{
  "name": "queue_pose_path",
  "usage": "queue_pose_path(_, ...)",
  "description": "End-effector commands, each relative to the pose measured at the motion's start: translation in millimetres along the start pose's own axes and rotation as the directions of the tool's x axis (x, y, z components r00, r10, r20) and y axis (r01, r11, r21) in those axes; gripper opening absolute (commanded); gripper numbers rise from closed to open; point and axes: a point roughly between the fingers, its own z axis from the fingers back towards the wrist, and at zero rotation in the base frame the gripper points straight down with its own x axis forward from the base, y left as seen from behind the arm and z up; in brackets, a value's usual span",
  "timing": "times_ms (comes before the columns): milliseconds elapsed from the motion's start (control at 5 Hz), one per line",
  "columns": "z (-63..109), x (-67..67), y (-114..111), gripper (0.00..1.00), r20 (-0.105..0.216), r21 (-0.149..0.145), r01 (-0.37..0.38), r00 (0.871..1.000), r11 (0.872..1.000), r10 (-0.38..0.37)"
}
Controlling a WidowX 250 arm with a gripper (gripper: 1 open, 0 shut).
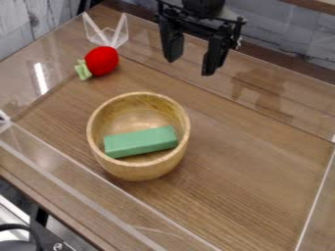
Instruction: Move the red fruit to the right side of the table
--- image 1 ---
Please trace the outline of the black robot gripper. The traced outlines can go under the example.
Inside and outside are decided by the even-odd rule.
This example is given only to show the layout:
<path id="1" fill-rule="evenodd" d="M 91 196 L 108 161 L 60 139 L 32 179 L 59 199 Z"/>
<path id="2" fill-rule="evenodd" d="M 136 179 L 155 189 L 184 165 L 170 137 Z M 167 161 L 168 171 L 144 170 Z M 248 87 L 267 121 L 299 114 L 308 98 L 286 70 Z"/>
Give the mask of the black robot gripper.
<path id="1" fill-rule="evenodd" d="M 227 7 L 227 0 L 156 0 L 164 57 L 170 63 L 183 55 L 184 33 L 208 40 L 202 75 L 210 76 L 224 64 L 230 49 L 240 46 L 243 15 Z"/>

